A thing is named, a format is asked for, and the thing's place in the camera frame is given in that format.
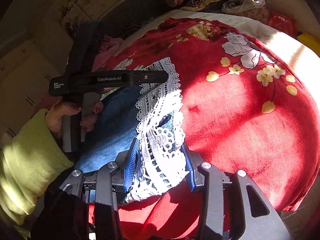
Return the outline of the blue denim pants lace trim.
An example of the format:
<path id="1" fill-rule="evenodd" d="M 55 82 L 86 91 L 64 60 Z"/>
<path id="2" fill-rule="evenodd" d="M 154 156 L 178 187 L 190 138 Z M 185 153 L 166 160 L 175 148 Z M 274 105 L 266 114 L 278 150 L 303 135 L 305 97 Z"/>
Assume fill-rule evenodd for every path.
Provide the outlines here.
<path id="1" fill-rule="evenodd" d="M 133 169 L 133 184 L 125 193 L 125 204 L 160 196 L 188 174 L 181 151 L 185 133 L 179 74 L 169 57 L 145 70 L 163 70 L 169 78 L 160 85 L 119 88 L 104 98 L 104 109 L 93 131 L 86 134 L 75 163 L 75 168 L 85 173 L 96 171 L 138 139 L 137 166 Z"/>

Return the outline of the pink bed sheet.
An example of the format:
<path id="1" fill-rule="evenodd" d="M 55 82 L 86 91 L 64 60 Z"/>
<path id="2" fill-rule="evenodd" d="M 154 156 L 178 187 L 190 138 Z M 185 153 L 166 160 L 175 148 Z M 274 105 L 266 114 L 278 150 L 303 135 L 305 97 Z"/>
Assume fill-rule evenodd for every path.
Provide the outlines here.
<path id="1" fill-rule="evenodd" d="M 95 57 L 92 72 L 96 72 L 97 70 L 102 68 L 107 63 L 107 61 L 119 50 L 122 43 L 122 38 L 112 38 L 105 35 L 101 43 L 99 53 Z"/>

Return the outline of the red floral blanket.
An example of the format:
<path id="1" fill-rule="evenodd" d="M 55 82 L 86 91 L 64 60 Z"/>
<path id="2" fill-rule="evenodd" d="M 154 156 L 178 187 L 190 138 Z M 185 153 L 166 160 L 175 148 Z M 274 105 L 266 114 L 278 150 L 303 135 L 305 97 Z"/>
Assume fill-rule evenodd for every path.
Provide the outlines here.
<path id="1" fill-rule="evenodd" d="M 221 170 L 245 170 L 276 210 L 296 211 L 319 171 L 319 113 L 301 78 L 255 38 L 200 18 L 165 20 L 104 69 L 166 57 L 188 147 Z"/>

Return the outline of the lime green left sleeve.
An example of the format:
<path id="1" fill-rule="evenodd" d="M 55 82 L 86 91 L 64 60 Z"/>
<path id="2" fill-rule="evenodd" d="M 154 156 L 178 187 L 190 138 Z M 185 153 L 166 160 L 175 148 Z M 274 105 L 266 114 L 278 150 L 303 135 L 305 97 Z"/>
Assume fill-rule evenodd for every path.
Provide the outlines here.
<path id="1" fill-rule="evenodd" d="M 1 152 L 1 225 L 22 225 L 48 185 L 73 163 L 46 123 L 46 109 L 30 119 Z"/>

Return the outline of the dark grey headboard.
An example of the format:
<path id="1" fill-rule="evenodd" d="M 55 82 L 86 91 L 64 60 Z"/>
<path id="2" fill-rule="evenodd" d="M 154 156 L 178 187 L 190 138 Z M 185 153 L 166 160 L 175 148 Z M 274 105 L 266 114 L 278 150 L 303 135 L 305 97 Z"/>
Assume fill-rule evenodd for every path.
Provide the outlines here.
<path id="1" fill-rule="evenodd" d="M 165 0 L 121 0 L 100 18 L 105 35 L 125 40 L 169 11 Z"/>

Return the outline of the beige mattress cover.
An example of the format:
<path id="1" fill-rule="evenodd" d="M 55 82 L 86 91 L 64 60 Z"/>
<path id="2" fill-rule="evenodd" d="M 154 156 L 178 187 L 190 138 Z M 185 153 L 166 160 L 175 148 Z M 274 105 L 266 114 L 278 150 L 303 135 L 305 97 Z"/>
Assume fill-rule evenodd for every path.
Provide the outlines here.
<path id="1" fill-rule="evenodd" d="M 298 78 L 300 78 L 305 85 L 319 86 L 319 57 L 316 53 L 291 36 L 259 21 L 242 16 L 173 10 L 151 21 L 146 26 L 142 27 L 133 35 L 125 39 L 125 41 L 120 45 L 117 54 L 133 44 L 135 40 L 142 37 L 147 31 L 157 29 L 161 23 L 170 17 L 218 20 L 222 23 L 235 27 L 241 33 L 247 34 L 250 37 L 255 37 L 259 41 L 263 42 L 268 49 L 278 55 L 293 69 Z"/>

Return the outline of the red plastic bag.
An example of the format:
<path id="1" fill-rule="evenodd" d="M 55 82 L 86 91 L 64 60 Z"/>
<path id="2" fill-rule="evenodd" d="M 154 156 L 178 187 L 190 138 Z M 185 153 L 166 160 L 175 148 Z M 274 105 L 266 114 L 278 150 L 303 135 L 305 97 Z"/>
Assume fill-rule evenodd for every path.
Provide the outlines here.
<path id="1" fill-rule="evenodd" d="M 271 11 L 268 18 L 268 25 L 278 31 L 284 32 L 290 36 L 297 35 L 295 20 L 290 16 Z"/>

